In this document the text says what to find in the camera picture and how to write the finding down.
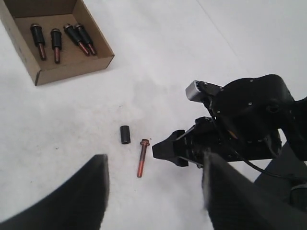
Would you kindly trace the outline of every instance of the bolt head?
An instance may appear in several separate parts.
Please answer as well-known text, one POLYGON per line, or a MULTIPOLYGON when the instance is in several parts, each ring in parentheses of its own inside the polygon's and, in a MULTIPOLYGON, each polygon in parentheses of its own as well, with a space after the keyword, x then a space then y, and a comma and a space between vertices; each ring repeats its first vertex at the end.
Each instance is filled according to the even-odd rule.
POLYGON ((147 140, 147 139, 143 139, 143 140, 140 142, 140 145, 150 146, 150 144, 149 144, 149 140, 147 140))
POLYGON ((70 25, 70 24, 65 24, 65 25, 63 26, 64 30, 68 29, 69 27, 72 27, 72 25, 70 25))
POLYGON ((39 28, 42 28, 39 24, 37 24, 37 23, 33 23, 33 24, 31 24, 31 27, 30 28, 33 28, 33 27, 39 27, 39 28))
POLYGON ((81 26, 82 26, 81 23, 77 23, 77 24, 75 24, 75 29, 78 29, 78 28, 81 27, 81 26))

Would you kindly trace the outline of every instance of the copper bolt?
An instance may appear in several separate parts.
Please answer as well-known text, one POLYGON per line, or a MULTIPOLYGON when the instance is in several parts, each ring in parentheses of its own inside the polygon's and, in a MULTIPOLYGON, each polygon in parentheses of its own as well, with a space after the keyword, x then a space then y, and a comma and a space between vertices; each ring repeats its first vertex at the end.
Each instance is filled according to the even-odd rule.
POLYGON ((95 56, 97 54, 97 52, 96 52, 96 49, 94 48, 94 46, 92 44, 88 44, 87 46, 90 49, 91 54, 95 56))
POLYGON ((140 163, 139 163, 139 169, 138 169, 138 177, 139 178, 141 178, 143 176, 143 169, 144 169, 147 146, 150 146, 149 140, 143 139, 140 142, 140 145, 142 145, 142 151, 141 151, 140 163))
POLYGON ((85 47, 85 45, 83 45, 82 42, 78 43, 79 48, 83 51, 83 53, 87 56, 90 56, 90 52, 87 50, 87 48, 85 47))
POLYGON ((46 56, 44 44, 42 43, 38 44, 38 52, 39 52, 40 59, 42 59, 42 61, 46 61, 47 56, 46 56))
POLYGON ((61 54, 59 47, 55 47, 54 49, 54 62, 59 64, 61 62, 61 54))

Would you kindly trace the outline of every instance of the screw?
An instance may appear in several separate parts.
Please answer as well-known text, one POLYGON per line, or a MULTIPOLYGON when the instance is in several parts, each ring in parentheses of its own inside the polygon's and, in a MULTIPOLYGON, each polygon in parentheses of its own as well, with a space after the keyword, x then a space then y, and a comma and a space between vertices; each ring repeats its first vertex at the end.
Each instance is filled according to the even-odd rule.
POLYGON ((85 55, 90 56, 90 52, 87 50, 85 45, 82 42, 81 36, 74 30, 73 26, 70 24, 66 24, 63 26, 65 33, 72 40, 72 42, 78 46, 85 55))
POLYGON ((140 145, 142 145, 141 150, 141 156, 140 156, 140 163, 139 163, 139 169, 138 169, 138 177, 141 178, 143 176, 143 169, 144 169, 144 163, 145 163, 145 157, 146 157, 146 150, 147 146, 149 146, 149 140, 143 139, 140 142, 140 145))
POLYGON ((54 50, 54 62, 59 64, 61 62, 60 50, 62 50, 62 33, 59 29, 51 30, 51 44, 54 50))
POLYGON ((92 55, 96 55, 97 52, 96 52, 96 49, 94 47, 93 40, 91 39, 90 35, 86 31, 85 27, 82 24, 78 23, 78 24, 75 25, 75 30, 82 37, 82 40, 83 40, 84 44, 87 45, 87 47, 89 48, 91 54, 92 55))
POLYGON ((36 47, 38 47, 39 56, 42 61, 46 61, 46 52, 45 52, 45 39, 43 35, 42 27, 39 24, 32 24, 30 27, 32 37, 34 40, 34 44, 36 47))

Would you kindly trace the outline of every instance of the black plastic part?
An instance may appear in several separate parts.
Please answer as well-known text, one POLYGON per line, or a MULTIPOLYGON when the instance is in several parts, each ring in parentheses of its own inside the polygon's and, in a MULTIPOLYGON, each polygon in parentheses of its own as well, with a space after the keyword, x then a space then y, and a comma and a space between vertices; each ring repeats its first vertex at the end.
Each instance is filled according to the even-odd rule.
POLYGON ((129 126, 120 127, 120 138, 123 145, 131 143, 129 126))
POLYGON ((76 46, 79 42, 82 42, 82 37, 75 31, 72 25, 64 27, 64 31, 76 46))
POLYGON ((53 29, 51 35, 51 46, 54 50, 56 47, 62 50, 62 33, 59 29, 53 29))
POLYGON ((83 43, 88 45, 91 44, 93 45, 93 41, 90 37, 90 35, 88 34, 88 32, 86 31, 85 27, 81 24, 77 24, 75 26, 76 31, 79 33, 79 35, 82 37, 83 43))
POLYGON ((34 44, 36 46, 38 46, 39 44, 43 44, 45 45, 45 39, 44 39, 44 35, 43 35, 43 30, 42 27, 38 24, 32 24, 30 27, 31 33, 32 33, 32 37, 34 40, 34 44))
POLYGON ((99 230, 109 196, 106 155, 91 158, 36 205, 0 224, 0 230, 99 230))
POLYGON ((215 230, 305 230, 307 215, 210 156, 208 212, 215 230))

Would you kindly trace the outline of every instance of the robotic arm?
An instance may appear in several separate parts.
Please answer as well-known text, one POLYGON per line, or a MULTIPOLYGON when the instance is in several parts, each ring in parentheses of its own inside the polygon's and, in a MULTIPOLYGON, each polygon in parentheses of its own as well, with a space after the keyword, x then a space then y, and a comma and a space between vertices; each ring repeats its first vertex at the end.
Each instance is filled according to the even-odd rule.
POLYGON ((239 79, 224 87, 194 81, 186 94, 203 103, 211 117, 198 118, 187 132, 177 130, 153 146, 155 158, 202 167, 200 148, 210 148, 227 162, 277 158, 281 128, 297 158, 307 161, 307 98, 296 102, 281 77, 239 79))

